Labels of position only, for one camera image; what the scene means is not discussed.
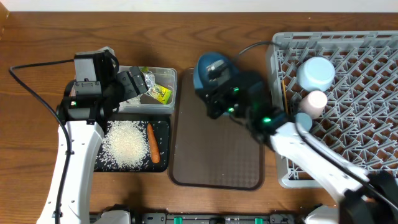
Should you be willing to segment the dark blue plate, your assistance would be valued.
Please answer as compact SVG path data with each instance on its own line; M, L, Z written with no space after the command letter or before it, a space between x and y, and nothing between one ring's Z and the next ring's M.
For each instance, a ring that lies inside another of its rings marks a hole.
M231 60L229 60L224 55L218 52L208 52L203 54L199 58L193 73L193 85L195 89L195 94L197 96L200 97L205 96L208 92L210 92L215 88L218 88L220 85L222 85L223 83L225 83L230 79L230 78L229 79L219 78L216 80L208 79L206 67L217 60L224 60L229 65L230 78L236 76L239 73L238 68L232 63Z

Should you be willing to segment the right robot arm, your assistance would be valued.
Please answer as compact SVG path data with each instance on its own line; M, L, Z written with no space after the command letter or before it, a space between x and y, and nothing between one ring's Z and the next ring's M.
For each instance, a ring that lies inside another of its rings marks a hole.
M397 183L388 172L371 174L346 160L269 101L256 72L193 76L195 93L212 119L244 119L259 144L268 144L316 180L338 204L322 205L305 223L397 223Z

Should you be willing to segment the light blue cup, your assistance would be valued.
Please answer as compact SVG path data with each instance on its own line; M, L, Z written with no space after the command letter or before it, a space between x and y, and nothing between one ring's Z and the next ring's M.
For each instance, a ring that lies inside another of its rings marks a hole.
M295 121L300 124L304 130L310 131L313 125L312 118L303 112L297 113L295 115Z

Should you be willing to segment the white cooked rice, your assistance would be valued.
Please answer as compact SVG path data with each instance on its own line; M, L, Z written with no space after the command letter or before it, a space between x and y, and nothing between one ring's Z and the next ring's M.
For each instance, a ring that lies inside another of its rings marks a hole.
M145 121L110 121L96 158L98 171L136 171L149 155Z

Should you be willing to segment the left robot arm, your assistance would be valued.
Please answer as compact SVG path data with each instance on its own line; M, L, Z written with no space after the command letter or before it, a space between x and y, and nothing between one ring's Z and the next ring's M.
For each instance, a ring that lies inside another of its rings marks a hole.
M77 53L73 63L76 75L56 110L57 159L38 223L89 223L95 160L108 119L123 101L149 89L137 66L120 71L110 47Z

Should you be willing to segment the pink cup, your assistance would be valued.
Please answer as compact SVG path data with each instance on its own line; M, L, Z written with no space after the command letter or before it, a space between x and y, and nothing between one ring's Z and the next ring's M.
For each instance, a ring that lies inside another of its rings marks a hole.
M308 114L312 119L319 118L325 109L328 99L324 92L315 90L311 91L299 103L299 109Z

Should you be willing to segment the orange carrot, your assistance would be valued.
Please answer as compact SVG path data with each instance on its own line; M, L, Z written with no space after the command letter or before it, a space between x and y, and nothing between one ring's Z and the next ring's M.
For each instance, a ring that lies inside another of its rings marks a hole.
M150 123L147 124L147 137L150 147L150 158L154 164L160 162L160 152L159 147L157 145L157 140L155 138L155 133L153 127Z

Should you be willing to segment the foil snack wrapper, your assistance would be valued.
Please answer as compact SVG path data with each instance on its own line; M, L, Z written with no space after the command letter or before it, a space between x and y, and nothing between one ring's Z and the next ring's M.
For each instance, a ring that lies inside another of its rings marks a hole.
M148 67L141 68L141 72L144 74L144 79L148 86L146 94L163 105L166 105L171 97L172 91L160 84L157 84L155 82L155 75Z

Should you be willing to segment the light blue bowl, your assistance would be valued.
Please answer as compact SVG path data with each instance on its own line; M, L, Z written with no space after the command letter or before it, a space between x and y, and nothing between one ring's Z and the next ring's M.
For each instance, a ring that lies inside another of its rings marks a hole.
M298 84L307 91L327 91L335 77L335 67L326 58L312 57L297 69Z

